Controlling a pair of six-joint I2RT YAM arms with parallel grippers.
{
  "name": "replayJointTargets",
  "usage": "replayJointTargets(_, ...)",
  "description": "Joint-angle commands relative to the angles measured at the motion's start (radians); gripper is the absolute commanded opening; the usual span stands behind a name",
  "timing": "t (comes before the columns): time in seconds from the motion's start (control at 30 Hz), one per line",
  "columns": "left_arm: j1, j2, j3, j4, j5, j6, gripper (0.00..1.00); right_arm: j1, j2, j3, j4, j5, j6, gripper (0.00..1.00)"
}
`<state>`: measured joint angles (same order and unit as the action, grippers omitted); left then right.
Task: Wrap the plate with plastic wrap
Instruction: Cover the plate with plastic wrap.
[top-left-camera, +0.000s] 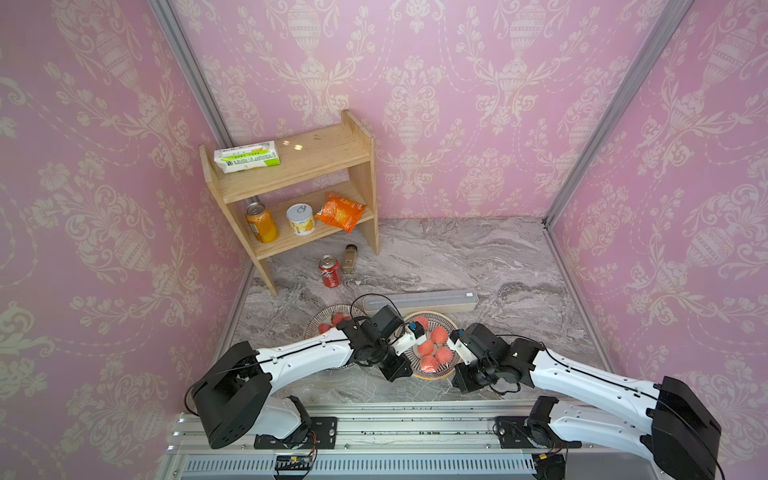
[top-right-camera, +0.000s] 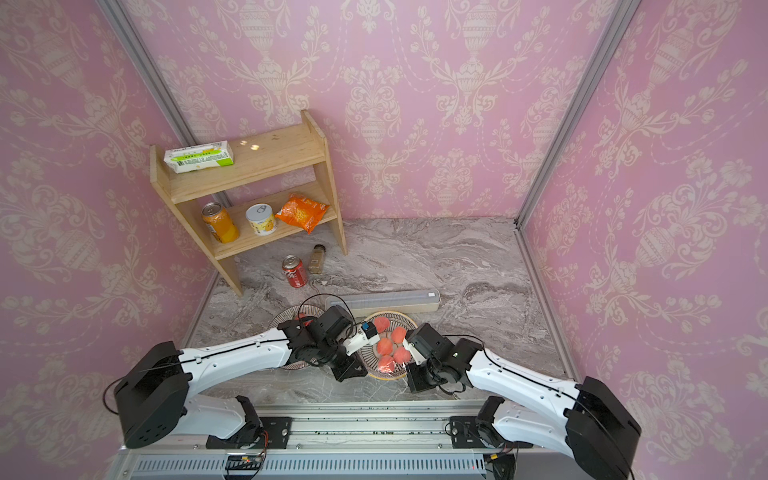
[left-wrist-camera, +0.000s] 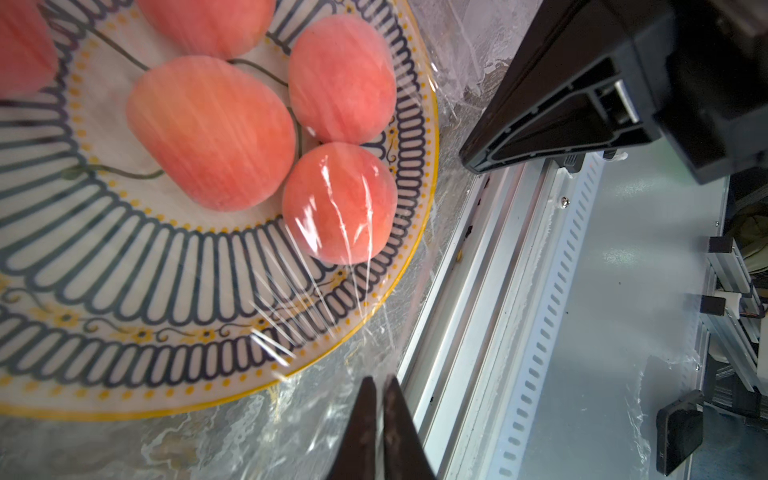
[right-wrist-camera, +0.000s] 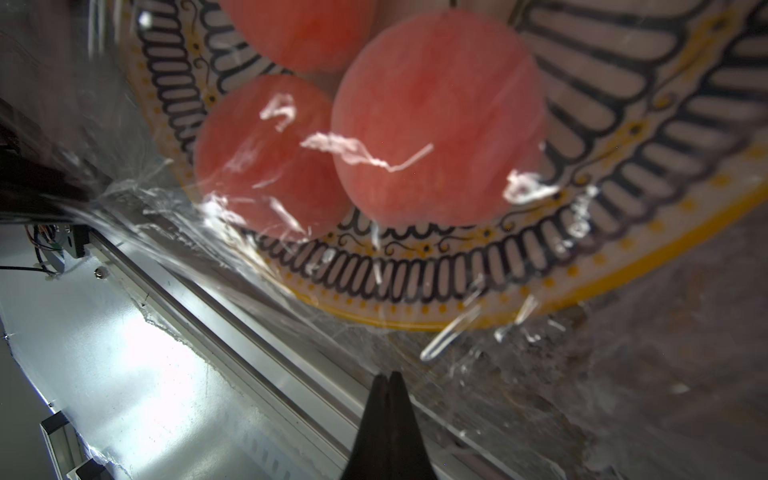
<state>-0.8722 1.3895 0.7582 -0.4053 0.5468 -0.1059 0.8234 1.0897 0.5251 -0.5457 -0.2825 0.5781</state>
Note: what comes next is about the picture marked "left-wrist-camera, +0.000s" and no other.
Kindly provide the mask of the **striped plate of peaches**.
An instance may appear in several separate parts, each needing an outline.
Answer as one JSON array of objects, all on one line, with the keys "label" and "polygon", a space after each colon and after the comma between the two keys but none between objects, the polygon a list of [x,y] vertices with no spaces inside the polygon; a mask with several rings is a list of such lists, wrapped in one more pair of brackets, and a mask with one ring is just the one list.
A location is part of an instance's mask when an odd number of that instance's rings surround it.
[{"label": "striped plate of peaches", "polygon": [[387,40],[397,101],[366,149],[398,188],[373,259],[301,253],[281,199],[239,212],[193,202],[129,131],[125,102],[178,55],[132,1],[44,1],[59,69],[1,104],[1,412],[119,421],[209,408],[283,381],[352,337],[406,273],[438,176],[438,104],[405,1],[281,1],[234,59],[279,97],[300,32],[333,14]]}]

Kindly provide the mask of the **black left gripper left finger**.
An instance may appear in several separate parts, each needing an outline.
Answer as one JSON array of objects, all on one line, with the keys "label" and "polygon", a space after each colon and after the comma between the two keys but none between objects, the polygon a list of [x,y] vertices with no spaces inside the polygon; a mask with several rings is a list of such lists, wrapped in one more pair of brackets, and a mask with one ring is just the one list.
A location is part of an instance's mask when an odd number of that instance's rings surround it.
[{"label": "black left gripper left finger", "polygon": [[377,435],[377,390],[374,379],[365,377],[327,480],[373,480]]}]

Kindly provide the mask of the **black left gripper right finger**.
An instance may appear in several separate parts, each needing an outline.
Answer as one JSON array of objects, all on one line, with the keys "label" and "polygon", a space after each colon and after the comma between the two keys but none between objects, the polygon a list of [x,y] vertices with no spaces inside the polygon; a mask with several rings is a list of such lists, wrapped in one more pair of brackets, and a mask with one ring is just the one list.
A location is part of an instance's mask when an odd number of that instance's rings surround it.
[{"label": "black left gripper right finger", "polygon": [[383,443],[385,478],[435,480],[420,437],[395,376],[387,379],[383,393]]}]

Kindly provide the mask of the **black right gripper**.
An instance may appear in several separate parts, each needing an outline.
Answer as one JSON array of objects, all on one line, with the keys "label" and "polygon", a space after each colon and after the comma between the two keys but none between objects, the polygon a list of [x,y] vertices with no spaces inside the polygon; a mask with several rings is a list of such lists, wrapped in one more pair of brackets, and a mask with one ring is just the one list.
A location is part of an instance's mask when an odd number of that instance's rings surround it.
[{"label": "black right gripper", "polygon": [[766,2],[542,2],[460,158],[480,174],[660,137],[701,184],[767,165]]}]

